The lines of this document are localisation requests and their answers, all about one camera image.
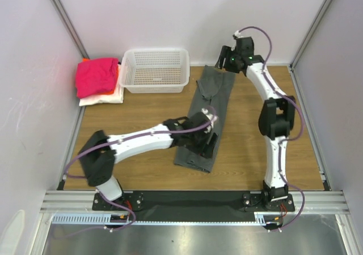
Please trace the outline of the grey t shirt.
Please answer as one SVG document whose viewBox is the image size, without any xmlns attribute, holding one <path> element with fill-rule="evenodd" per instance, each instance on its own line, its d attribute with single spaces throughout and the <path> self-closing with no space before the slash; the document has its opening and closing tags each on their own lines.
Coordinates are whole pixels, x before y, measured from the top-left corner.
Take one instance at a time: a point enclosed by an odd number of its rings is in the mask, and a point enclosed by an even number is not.
<svg viewBox="0 0 363 255">
<path fill-rule="evenodd" d="M 201 77 L 196 81 L 197 88 L 189 108 L 188 117 L 190 118 L 203 109 L 209 111 L 209 117 L 216 115 L 217 118 L 213 122 L 213 132 L 217 135 L 216 144 L 211 158 L 204 158 L 184 147 L 179 147 L 174 158 L 175 165 L 204 173 L 212 171 L 221 142 L 234 81 L 235 73 L 204 66 Z"/>
</svg>

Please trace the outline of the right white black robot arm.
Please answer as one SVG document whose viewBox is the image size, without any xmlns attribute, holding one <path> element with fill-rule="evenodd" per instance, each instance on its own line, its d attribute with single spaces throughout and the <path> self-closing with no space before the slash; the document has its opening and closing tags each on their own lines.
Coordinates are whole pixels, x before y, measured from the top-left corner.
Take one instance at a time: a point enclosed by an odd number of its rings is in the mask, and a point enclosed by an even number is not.
<svg viewBox="0 0 363 255">
<path fill-rule="evenodd" d="M 258 127 L 267 147 L 267 171 L 261 194 L 262 206 L 275 210 L 288 198 L 286 180 L 286 149 L 290 132 L 294 127 L 295 98 L 286 95 L 270 75 L 264 59 L 254 54 L 251 37 L 233 36 L 235 47 L 224 45 L 217 67 L 228 72 L 242 72 L 258 91 L 263 106 Z"/>
</svg>

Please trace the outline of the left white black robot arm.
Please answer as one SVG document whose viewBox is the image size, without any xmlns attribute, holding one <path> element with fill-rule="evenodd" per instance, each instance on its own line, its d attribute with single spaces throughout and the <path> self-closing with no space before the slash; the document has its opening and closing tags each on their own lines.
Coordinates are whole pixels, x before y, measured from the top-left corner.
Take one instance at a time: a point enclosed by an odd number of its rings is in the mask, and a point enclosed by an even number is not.
<svg viewBox="0 0 363 255">
<path fill-rule="evenodd" d="M 132 156 L 145 152 L 184 148 L 203 158 L 212 158 L 218 135 L 213 131 L 218 117 L 202 109 L 189 117 L 167 119 L 152 128 L 123 135 L 95 132 L 79 151 L 79 162 L 90 187 L 105 196 L 105 203 L 113 210 L 120 209 L 125 196 L 113 175 L 114 166 Z"/>
</svg>

